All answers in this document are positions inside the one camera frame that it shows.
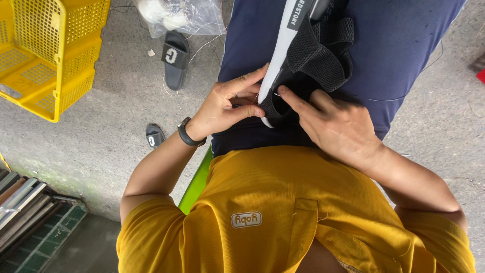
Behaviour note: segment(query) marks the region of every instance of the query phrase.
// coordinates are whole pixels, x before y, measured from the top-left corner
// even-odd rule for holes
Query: wristwatch
[[[200,147],[200,146],[206,144],[207,137],[205,137],[201,141],[195,141],[195,140],[191,139],[190,136],[185,131],[185,126],[187,125],[187,123],[189,123],[190,120],[191,120],[190,117],[186,117],[184,120],[182,120],[181,123],[179,123],[177,125],[178,134],[180,135],[180,138],[183,140],[183,142],[185,142],[185,144],[187,144],[189,146],[197,146],[197,147]]]

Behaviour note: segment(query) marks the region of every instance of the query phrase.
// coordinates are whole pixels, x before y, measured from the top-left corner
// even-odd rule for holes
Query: person
[[[235,0],[219,81],[182,126],[213,136],[206,188],[188,215],[169,196],[197,149],[183,132],[148,154],[121,200],[119,271],[475,272],[446,183],[382,142],[464,2],[350,0],[353,76],[309,102],[280,86],[299,122],[272,129],[253,102],[284,1]]]

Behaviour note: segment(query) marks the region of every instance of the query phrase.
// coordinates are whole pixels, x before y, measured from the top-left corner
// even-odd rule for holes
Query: clear plastic bag
[[[134,0],[152,38],[170,30],[188,34],[226,33],[220,0]]]

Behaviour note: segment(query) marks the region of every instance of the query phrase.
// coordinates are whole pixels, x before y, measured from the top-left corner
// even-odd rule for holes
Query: black slide sandal
[[[156,124],[148,125],[146,127],[145,133],[148,144],[153,149],[157,148],[165,141],[165,135],[163,134],[160,127]]]
[[[162,61],[165,63],[165,82],[173,91],[183,87],[189,56],[189,43],[185,37],[179,32],[168,31],[165,34]]]

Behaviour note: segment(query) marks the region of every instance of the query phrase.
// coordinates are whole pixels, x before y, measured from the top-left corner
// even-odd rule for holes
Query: fingernail
[[[280,85],[278,87],[278,94],[284,94],[286,92],[286,86]]]

